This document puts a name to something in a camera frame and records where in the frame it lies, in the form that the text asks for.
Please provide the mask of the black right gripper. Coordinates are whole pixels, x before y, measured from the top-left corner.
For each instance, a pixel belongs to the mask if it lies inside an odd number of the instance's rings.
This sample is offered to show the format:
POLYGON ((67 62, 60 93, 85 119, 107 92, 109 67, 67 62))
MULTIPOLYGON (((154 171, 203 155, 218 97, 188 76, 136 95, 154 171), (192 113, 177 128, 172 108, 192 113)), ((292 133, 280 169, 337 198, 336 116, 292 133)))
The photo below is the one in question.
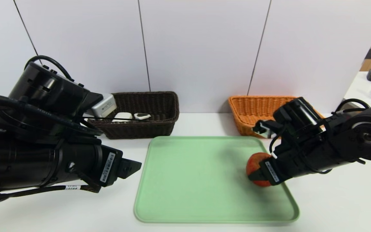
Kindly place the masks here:
POLYGON ((281 143, 259 151, 259 169, 249 171, 250 181, 259 186, 276 186, 290 179, 324 172, 324 152, 319 147, 281 143))

